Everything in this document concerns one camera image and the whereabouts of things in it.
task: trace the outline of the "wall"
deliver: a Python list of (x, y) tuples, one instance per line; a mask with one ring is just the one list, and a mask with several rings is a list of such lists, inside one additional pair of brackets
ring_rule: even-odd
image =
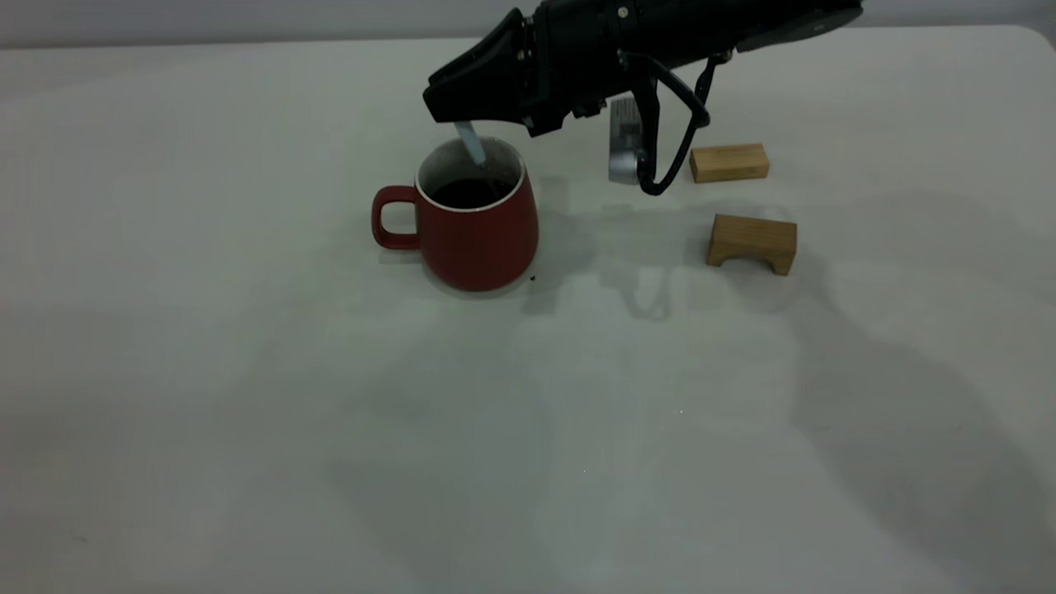
[[(0, 2), (0, 47), (8, 48), (478, 36), (515, 5), (514, 0)], [(516, 4), (529, 11), (538, 2)], [(1056, 15), (1054, 6), (1054, 0), (867, 0), (862, 23), (1025, 22)]]

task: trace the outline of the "rectangular wooden block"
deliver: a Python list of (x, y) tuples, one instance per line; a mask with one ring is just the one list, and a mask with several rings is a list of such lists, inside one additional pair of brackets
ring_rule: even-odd
[(798, 243), (795, 223), (716, 215), (708, 265), (721, 266), (730, 258), (758, 258), (769, 262), (774, 274), (788, 276)]
[(693, 149), (690, 169), (698, 184), (753, 180), (770, 174), (770, 159), (758, 144)]

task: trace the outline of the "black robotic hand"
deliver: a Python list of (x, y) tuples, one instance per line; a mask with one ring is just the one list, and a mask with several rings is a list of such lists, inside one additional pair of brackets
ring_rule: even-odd
[[(671, 185), (704, 108), (715, 67), (748, 52), (828, 33), (862, 14), (862, 0), (545, 0), (534, 16), (513, 10), (476, 47), (429, 78), (436, 122), (497, 119), (532, 136), (561, 128), (569, 112), (598, 115), (605, 99), (630, 91), (642, 124), (637, 179), (657, 196)], [(701, 59), (691, 90), (671, 69)], [(693, 113), (672, 169), (656, 175), (663, 82)]]

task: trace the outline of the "white table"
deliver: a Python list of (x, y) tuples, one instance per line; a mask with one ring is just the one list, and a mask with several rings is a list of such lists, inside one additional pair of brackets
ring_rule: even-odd
[[(470, 44), (0, 54), (0, 591), (1056, 589), (1040, 36), (737, 56), (697, 145), (770, 179), (658, 199), (607, 116), (482, 125), (542, 209), (490, 296), (369, 229)], [(797, 222), (792, 276), (704, 266), (716, 212)]]

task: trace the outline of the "dark liquid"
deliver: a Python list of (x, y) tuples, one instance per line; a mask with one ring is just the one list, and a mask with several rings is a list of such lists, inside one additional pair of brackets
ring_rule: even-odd
[(441, 206), (467, 210), (494, 204), (511, 191), (512, 184), (498, 180), (458, 180), (434, 191), (430, 198)]

